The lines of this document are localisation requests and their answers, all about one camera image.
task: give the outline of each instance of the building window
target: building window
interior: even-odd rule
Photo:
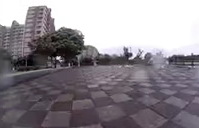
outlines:
[[[36,31],[36,34],[40,34],[41,33],[41,31]]]

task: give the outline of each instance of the green tree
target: green tree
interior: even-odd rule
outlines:
[[[150,64],[151,59],[152,59],[152,53],[147,52],[144,56],[144,60],[145,60],[146,64]]]
[[[70,63],[84,49],[84,35],[79,30],[62,27],[34,40],[29,46],[35,53],[51,58],[61,56]]]

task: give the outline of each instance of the paved plaza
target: paved plaza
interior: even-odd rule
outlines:
[[[0,128],[199,128],[199,71],[64,69],[0,91]]]

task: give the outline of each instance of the tall building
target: tall building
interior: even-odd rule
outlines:
[[[6,49],[13,58],[22,56],[24,25],[13,21],[11,27],[0,25],[0,47]]]
[[[46,6],[29,7],[24,29],[23,56],[31,52],[28,47],[29,42],[54,31],[54,19],[51,17],[50,8]]]

